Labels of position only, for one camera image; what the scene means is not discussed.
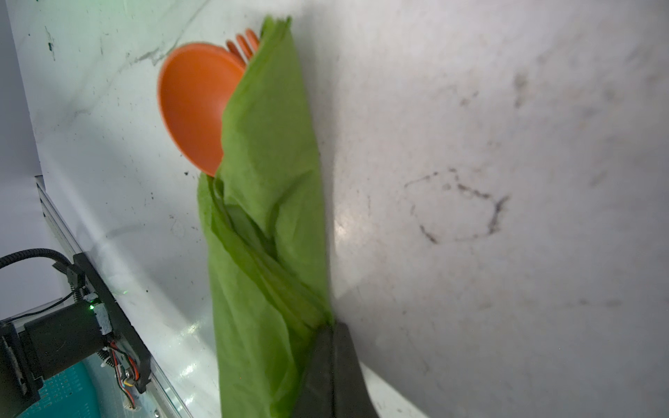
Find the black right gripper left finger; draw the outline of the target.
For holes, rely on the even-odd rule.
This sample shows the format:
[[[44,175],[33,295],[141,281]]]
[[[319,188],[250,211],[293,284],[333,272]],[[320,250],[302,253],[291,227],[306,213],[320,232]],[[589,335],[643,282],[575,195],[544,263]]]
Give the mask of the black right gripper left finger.
[[[333,329],[330,326],[323,327],[315,338],[292,417],[332,418],[335,416],[333,349]]]

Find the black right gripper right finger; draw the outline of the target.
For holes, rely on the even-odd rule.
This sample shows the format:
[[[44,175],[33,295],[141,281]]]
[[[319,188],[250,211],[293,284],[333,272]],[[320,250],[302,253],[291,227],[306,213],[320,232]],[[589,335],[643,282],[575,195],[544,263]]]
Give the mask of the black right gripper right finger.
[[[333,331],[333,410],[335,418],[378,418],[348,326]]]

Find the orange plastic spoon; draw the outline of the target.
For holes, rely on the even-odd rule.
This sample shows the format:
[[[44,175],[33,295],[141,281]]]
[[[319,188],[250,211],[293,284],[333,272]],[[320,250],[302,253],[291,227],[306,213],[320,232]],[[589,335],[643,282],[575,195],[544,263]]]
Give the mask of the orange plastic spoon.
[[[238,55],[206,43],[176,48],[160,69],[157,96],[167,132],[181,154],[211,177],[224,155],[222,114],[245,69]]]

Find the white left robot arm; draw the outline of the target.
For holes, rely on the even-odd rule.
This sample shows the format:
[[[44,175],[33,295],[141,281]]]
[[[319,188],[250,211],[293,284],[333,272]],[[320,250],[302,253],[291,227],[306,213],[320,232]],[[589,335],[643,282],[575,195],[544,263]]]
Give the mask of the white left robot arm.
[[[17,417],[39,401],[45,380],[104,348],[91,304],[74,303],[24,324],[1,324],[1,416]]]

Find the orange plastic fork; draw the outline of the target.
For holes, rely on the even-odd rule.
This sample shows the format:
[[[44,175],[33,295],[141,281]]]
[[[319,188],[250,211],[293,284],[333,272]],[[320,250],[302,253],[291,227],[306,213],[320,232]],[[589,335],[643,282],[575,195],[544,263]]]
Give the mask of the orange plastic fork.
[[[259,49],[260,40],[251,29],[238,33],[226,41],[226,48],[243,67],[246,67]]]

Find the green paper napkin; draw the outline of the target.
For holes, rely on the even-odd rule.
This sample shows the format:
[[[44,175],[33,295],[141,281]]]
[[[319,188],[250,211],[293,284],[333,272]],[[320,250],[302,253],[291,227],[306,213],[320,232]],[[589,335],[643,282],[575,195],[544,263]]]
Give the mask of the green paper napkin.
[[[198,184],[225,417],[288,417],[331,323],[320,153],[289,18],[266,17]]]

